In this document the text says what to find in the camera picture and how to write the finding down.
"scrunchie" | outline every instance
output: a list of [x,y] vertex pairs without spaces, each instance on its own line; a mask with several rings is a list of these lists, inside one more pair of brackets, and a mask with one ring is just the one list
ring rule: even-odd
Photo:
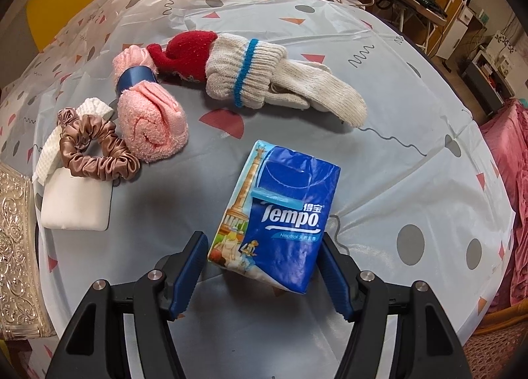
[[[81,119],[72,115],[70,109],[59,113],[59,124],[63,126],[60,152],[62,163],[76,177],[90,177],[109,181],[123,177],[132,179],[139,171],[139,160],[116,133],[111,121],[96,115],[85,114]],[[97,139],[105,157],[82,154],[91,140]]]

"red knit fabric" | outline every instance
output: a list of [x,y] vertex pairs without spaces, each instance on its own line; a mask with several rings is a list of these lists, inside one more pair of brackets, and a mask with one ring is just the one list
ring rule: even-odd
[[217,35],[205,30],[191,30],[176,35],[165,52],[159,44],[147,45],[160,72],[177,74],[189,81],[205,82],[205,63]]

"blue tempo tissue package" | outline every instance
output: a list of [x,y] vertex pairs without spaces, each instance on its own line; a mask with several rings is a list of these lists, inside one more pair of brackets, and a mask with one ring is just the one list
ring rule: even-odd
[[209,261],[304,294],[315,267],[339,166],[257,141],[209,250]]

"floor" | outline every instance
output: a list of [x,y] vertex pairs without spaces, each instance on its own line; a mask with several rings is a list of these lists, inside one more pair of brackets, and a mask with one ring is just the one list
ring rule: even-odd
[[451,83],[453,89],[455,90],[455,93],[458,98],[462,101],[464,106],[468,108],[469,111],[471,111],[471,114],[473,115],[473,120],[475,120],[479,126],[487,122],[489,120],[488,116],[480,106],[473,93],[471,93],[471,90],[469,90],[469,87],[466,85],[466,83],[464,83],[464,80],[460,78],[460,75],[458,75],[455,70],[448,72],[442,65],[442,61],[443,60],[439,57],[432,58],[434,66],[440,72],[442,72],[443,75],[445,75],[445,77]]

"white knit glove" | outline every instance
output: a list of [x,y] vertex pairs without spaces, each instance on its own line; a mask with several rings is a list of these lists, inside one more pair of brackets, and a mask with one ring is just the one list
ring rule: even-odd
[[291,61],[283,46],[220,34],[205,65],[207,94],[214,99],[234,97],[238,107],[282,107],[331,111],[353,127],[366,119],[363,98],[330,69],[314,62]]
[[[105,120],[109,119],[114,110],[105,104],[99,98],[86,99],[77,109],[77,115],[82,117],[84,114],[98,115]],[[49,135],[48,139],[42,147],[39,161],[35,167],[33,174],[33,181],[38,181],[44,185],[49,174],[55,172],[60,163],[60,147],[59,141],[61,139],[62,128],[57,126]]]

